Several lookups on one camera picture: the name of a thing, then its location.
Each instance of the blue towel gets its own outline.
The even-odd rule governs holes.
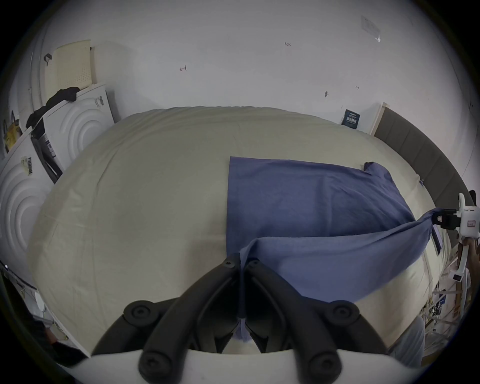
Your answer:
[[[420,257],[437,210],[415,221],[376,163],[231,157],[227,252],[258,258],[303,296],[355,302]]]

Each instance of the barcode label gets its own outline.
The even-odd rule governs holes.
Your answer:
[[[33,172],[32,170],[32,158],[23,156],[20,159],[20,163],[22,164],[22,168],[24,169],[25,173],[30,176]]]

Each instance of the mattress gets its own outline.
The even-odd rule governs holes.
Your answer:
[[[173,108],[129,116],[89,145],[42,206],[28,247],[40,294],[87,354],[135,300],[181,295],[226,256],[230,156],[386,167],[416,219],[435,207],[379,139],[273,108]],[[431,294],[450,243],[356,304],[389,346]]]

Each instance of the gray upholstered headboard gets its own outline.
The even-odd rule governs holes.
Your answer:
[[[384,108],[374,136],[400,154],[423,180],[423,185],[440,208],[458,209],[458,194],[465,203],[473,200],[462,178],[443,152],[417,127]],[[449,231],[452,247],[457,243],[456,231]]]

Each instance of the yellow bag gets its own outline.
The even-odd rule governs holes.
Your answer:
[[[3,142],[7,153],[13,148],[17,140],[22,136],[22,130],[18,125],[18,120],[12,119],[12,124],[7,128],[7,122],[3,121]]]

